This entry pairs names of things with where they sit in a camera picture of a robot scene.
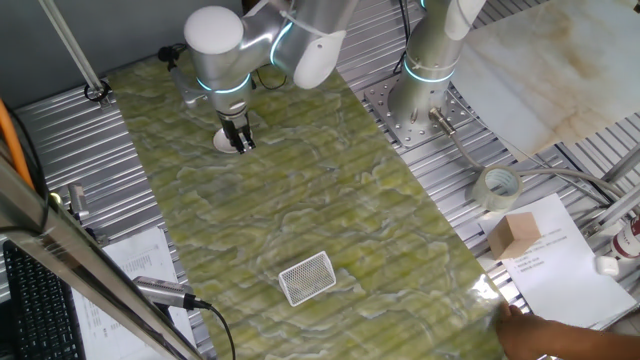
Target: green patterned surface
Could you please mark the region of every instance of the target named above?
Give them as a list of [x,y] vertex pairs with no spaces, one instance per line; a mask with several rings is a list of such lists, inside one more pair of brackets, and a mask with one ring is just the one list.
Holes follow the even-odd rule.
[[[337,73],[314,90],[259,87],[258,147],[242,156],[213,149],[212,108],[187,109],[166,65],[109,79],[189,282],[239,359],[502,357],[495,286]],[[278,273],[322,250],[337,284],[291,307]]]

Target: small brown box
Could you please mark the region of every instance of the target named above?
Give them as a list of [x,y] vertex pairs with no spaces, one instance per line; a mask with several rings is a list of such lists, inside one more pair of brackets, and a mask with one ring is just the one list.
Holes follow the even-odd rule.
[[523,213],[506,215],[487,239],[496,260],[504,260],[522,256],[541,237],[533,214]]

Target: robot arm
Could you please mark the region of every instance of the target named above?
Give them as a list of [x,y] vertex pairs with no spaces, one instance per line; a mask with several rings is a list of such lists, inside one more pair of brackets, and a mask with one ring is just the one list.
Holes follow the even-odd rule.
[[[201,93],[172,77],[185,102],[206,95],[215,108],[226,138],[239,153],[254,148],[247,108],[250,73],[269,63],[303,89],[320,85],[336,66],[346,28],[358,0],[262,0],[239,18],[232,11],[209,6],[193,13],[185,38]],[[431,121],[442,124],[445,92],[462,51],[464,37],[485,0],[421,0],[429,16],[411,34],[402,75],[389,93],[394,128],[416,132]],[[405,146],[409,136],[400,141]]]
[[[189,17],[184,34],[197,81],[239,153],[255,147],[247,117],[250,73],[272,63],[301,88],[320,85],[335,68],[357,2],[298,0],[291,14],[283,0],[262,0],[243,18],[220,6]],[[200,94],[189,91],[179,69],[169,70],[189,105]]]

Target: human hand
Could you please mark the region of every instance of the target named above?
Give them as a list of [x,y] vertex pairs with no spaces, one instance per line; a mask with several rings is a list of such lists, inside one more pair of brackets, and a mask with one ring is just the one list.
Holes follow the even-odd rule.
[[500,319],[496,324],[498,340],[509,360],[536,360],[545,354],[553,322],[522,311],[508,303],[500,304]]

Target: black keyboard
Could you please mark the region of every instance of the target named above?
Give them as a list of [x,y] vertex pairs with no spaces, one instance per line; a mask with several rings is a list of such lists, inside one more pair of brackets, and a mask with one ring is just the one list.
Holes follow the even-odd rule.
[[11,241],[3,246],[17,359],[84,359],[71,288]]

